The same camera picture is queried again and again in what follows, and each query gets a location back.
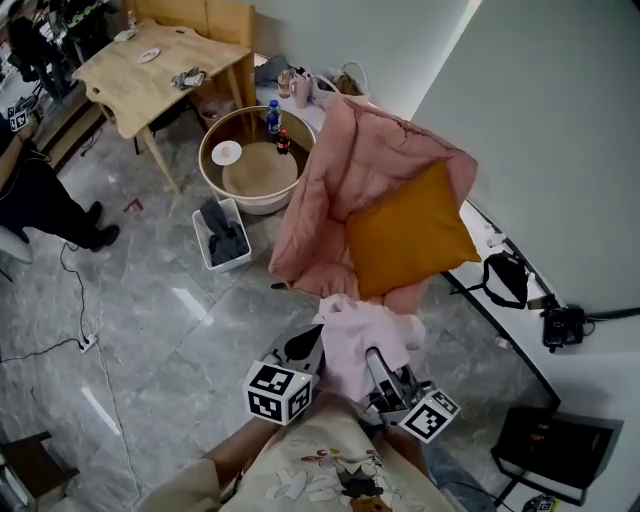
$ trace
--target orange pillow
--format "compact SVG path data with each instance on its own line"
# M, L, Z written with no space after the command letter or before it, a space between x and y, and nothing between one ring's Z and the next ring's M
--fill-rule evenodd
M446 160L347 219L360 298L481 261L460 218Z

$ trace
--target person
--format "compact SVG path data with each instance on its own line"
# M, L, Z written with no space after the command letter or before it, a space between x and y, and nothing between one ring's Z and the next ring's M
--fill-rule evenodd
M23 0L9 7L9 46L18 56L22 67L32 67L45 91L57 103L65 97L68 84L62 72L62 59L58 51L34 27L31 20L21 16ZM51 75L47 65L51 64Z
M30 120L12 132L0 115L0 224L28 242L23 229L34 227L94 252L115 242L116 225L98 229L102 205L88 212L76 203L29 140L35 131Z
M324 392L287 427L251 419L151 491L137 510L456 510L460 502L447 499L428 476L415 437L390 427L370 438L352 403ZM495 512L491 503L474 510Z

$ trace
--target black bag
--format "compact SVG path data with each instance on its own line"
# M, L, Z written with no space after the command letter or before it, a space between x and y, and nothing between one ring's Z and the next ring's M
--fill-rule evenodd
M503 251L492 254L484 260L482 283L465 290L455 291L452 295L483 289L498 306L524 309L527 305L528 282L529 272L524 261L515 254Z

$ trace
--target white plate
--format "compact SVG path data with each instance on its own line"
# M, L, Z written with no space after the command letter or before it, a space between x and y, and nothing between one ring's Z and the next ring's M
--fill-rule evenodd
M138 62L140 64L144 64L145 62L150 62L155 59L158 55L160 55L160 48L151 48L151 50L147 50L140 57L138 57Z
M237 162L242 155L242 146L234 140L225 140L217 144L211 152L211 159L214 164L221 166L231 165Z

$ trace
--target marble floor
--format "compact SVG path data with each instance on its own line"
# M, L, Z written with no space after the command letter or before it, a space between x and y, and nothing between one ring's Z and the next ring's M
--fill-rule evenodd
M197 166L201 138L190 115L157 135L184 188L180 197L167 189L149 152L142 148L136 156L133 143L109 124L86 156L76 154L60 173L84 207L100 200L104 220L119 223L122 234L98 254L64 256L82 275L85 320L98 332L100 351L83 355L69 343L0 366L4 439L47 429L57 454L80 470L57 512L126 509L235 431L247 420L240 384L251 361L316 311L314 299L269 287L275 280L267 265L281 214L245 216L251 265L226 274L204 268L191 223L210 196ZM125 213L136 198L143 210ZM15 281L0 278L2 359L78 335L80 291L61 268L62 241L28 234L36 253L32 265L0 257L0 268ZM442 277L433 280L419 313L427 340L412 364L462 406L442 436L446 448L489 491L499 492L506 480L489 448L506 410L518 402L544 404L548 397L517 354L496 345L491 325L449 291Z

